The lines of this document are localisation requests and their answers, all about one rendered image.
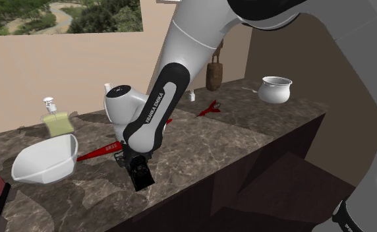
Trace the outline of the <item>long red rocket toy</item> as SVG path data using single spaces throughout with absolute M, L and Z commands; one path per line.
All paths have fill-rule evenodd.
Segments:
M 135 152 L 130 148 L 130 146 L 124 141 L 116 141 L 111 144 L 105 145 L 104 147 L 98 148 L 93 152 L 85 154 L 83 156 L 77 157 L 77 161 L 88 160 L 96 158 L 98 156 L 103 156 L 106 154 L 113 153 L 115 159 L 120 163 L 121 166 L 128 165 L 134 158 L 142 158 L 144 161 L 148 161 L 152 158 L 153 152 L 139 153 Z

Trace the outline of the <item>white round pot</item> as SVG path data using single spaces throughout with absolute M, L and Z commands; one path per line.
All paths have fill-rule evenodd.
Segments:
M 292 80 L 280 76 L 265 76 L 258 97 L 266 103 L 285 103 L 290 95 Z

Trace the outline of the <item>brown wooden figure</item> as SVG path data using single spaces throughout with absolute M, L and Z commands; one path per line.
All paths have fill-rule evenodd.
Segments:
M 212 92 L 216 91 L 221 86 L 223 79 L 223 65 L 219 61 L 222 47 L 223 40 L 220 42 L 212 55 L 212 62 L 207 64 L 206 88 Z

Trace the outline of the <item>white bowl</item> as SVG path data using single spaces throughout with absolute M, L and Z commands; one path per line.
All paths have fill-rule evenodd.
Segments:
M 73 134 L 64 134 L 35 143 L 23 149 L 11 169 L 14 181 L 48 185 L 75 171 L 78 141 Z

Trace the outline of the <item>window with landscape view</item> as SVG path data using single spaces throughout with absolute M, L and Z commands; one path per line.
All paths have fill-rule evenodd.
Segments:
M 0 0 L 0 36 L 141 31 L 140 0 Z

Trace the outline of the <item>soap dispenser with yellow liquid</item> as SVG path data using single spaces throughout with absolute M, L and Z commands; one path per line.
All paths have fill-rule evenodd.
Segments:
M 41 116 L 41 121 L 49 131 L 50 137 L 61 136 L 74 132 L 74 127 L 69 120 L 68 111 L 58 111 L 52 97 L 43 99 L 47 114 Z

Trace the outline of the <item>small red rocket toy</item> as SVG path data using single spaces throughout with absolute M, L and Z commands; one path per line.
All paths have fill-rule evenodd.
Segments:
M 220 112 L 220 109 L 219 109 L 220 105 L 221 105 L 221 104 L 220 104 L 219 102 L 217 102 L 216 100 L 214 100 L 214 101 L 210 104 L 210 106 L 209 106 L 207 109 L 205 109 L 204 111 L 201 111 L 201 112 L 197 115 L 197 117 L 205 116 L 207 113 L 219 113 L 219 112 Z

